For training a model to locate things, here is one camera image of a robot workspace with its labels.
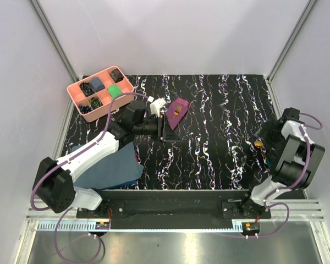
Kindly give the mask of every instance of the small item in tray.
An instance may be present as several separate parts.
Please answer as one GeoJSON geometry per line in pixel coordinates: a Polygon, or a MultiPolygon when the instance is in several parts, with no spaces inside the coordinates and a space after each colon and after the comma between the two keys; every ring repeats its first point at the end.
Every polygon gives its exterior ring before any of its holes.
{"type": "Polygon", "coordinates": [[[94,77],[93,79],[91,79],[90,84],[92,85],[92,89],[94,90],[94,92],[99,92],[105,89],[103,82],[98,77],[94,77]]]}
{"type": "Polygon", "coordinates": [[[94,94],[94,91],[92,89],[92,85],[88,81],[84,81],[80,84],[81,90],[85,97],[88,97],[92,94],[94,94]]]}
{"type": "Polygon", "coordinates": [[[116,84],[112,84],[108,88],[108,92],[112,98],[115,98],[116,96],[122,94],[122,91],[120,90],[119,86],[116,84]]]}
{"type": "Polygon", "coordinates": [[[89,112],[93,111],[93,108],[91,106],[83,106],[82,104],[79,104],[78,108],[82,114],[88,114],[89,112]]]}
{"type": "Polygon", "coordinates": [[[89,103],[93,107],[94,110],[103,105],[103,103],[97,97],[93,97],[91,100],[89,100],[89,103]]]}
{"type": "Polygon", "coordinates": [[[115,83],[123,80],[123,75],[119,69],[115,69],[110,73],[111,78],[114,80],[115,83]]]}

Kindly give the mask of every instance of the white led strip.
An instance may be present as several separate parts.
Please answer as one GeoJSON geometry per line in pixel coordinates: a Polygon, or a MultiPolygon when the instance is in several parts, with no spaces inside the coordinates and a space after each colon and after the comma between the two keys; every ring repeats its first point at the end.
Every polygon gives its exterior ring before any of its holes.
{"type": "MultiPolygon", "coordinates": [[[[209,229],[98,229],[97,221],[61,221],[58,231],[76,232],[128,232],[128,233],[242,233],[242,223],[232,221],[232,228],[209,229]]],[[[38,231],[54,231],[57,221],[40,221],[38,231]]]]}

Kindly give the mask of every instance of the gold object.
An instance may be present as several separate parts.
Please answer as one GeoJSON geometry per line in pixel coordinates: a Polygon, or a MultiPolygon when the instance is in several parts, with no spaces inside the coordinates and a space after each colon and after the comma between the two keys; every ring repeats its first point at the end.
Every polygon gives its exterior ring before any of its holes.
{"type": "Polygon", "coordinates": [[[264,147],[264,144],[262,141],[260,140],[256,140],[254,141],[254,145],[258,148],[258,149],[262,149],[264,147]]]}
{"type": "Polygon", "coordinates": [[[174,118],[181,112],[182,106],[176,107],[175,113],[174,113],[174,118]]]}

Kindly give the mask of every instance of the black table surface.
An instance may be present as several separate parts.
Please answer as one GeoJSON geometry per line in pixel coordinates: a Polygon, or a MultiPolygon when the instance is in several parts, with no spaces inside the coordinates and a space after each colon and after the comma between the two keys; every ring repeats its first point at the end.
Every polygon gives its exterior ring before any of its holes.
{"type": "MultiPolygon", "coordinates": [[[[177,127],[178,142],[135,141],[144,171],[125,189],[249,189],[268,177],[260,151],[252,145],[259,126],[275,118],[263,75],[131,75],[135,91],[189,101],[177,127]]],[[[122,110],[116,110],[116,117],[122,110]]],[[[106,116],[87,123],[74,109],[62,155],[92,140],[106,116]]]]}

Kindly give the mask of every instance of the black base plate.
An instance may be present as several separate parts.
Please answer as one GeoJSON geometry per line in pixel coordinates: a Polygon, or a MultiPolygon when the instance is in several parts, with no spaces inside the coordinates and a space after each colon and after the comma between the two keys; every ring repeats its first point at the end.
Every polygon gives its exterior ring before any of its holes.
{"type": "MultiPolygon", "coordinates": [[[[238,206],[241,202],[221,202],[222,216],[224,219],[251,219],[241,215],[238,211],[238,206]]],[[[271,219],[270,210],[264,211],[259,219],[271,219]]]]}

